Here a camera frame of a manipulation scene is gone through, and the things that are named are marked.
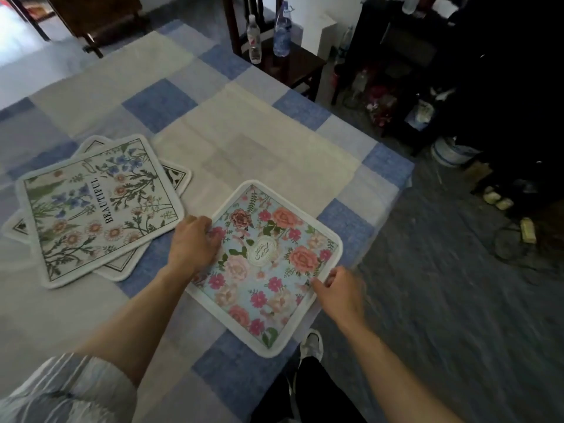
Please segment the black pants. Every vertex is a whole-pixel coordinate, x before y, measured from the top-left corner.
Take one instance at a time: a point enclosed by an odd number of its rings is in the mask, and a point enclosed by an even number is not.
[[[305,358],[296,377],[296,403],[302,423],[336,421],[345,418],[356,423],[366,420],[345,393],[337,387],[321,363]],[[288,382],[279,375],[253,411],[251,423],[278,423],[292,413]]]

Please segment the chair backrest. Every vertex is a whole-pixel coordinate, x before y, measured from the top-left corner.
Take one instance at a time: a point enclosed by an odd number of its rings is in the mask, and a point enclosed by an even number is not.
[[[229,28],[229,37],[231,39],[231,47],[233,53],[238,56],[242,55],[241,46],[247,42],[246,33],[239,35],[237,28],[237,19],[235,17],[235,8],[233,0],[222,0],[225,16],[227,18],[227,27]],[[280,10],[283,0],[276,0],[276,12]],[[264,4],[262,0],[243,0],[245,9],[245,23],[249,24],[249,15],[253,14],[257,18],[257,24],[261,28],[261,33],[274,28],[274,21],[266,22],[264,20]]]

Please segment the person's left hand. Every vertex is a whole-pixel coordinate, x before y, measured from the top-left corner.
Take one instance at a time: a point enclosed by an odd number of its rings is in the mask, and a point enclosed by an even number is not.
[[[210,264],[221,244],[221,238],[208,238],[207,230],[211,225],[207,216],[196,218],[187,215],[176,226],[170,245],[169,261],[166,273],[188,283],[192,277]]]

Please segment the sleeve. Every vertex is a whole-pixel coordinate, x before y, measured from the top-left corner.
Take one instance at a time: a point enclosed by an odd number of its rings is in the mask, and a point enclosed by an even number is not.
[[[0,400],[0,421],[128,423],[136,405],[135,386],[113,364],[64,354],[46,361]]]

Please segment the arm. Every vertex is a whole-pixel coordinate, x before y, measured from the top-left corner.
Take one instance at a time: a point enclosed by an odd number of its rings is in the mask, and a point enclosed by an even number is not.
[[[348,339],[370,387],[391,423],[461,423],[427,391],[399,358],[366,326],[360,281],[337,267],[325,286],[312,283],[323,310]]]
[[[75,352],[114,364],[138,386],[182,292],[219,248],[219,237],[208,240],[206,236],[211,222],[191,215],[182,220],[174,232],[166,266]]]

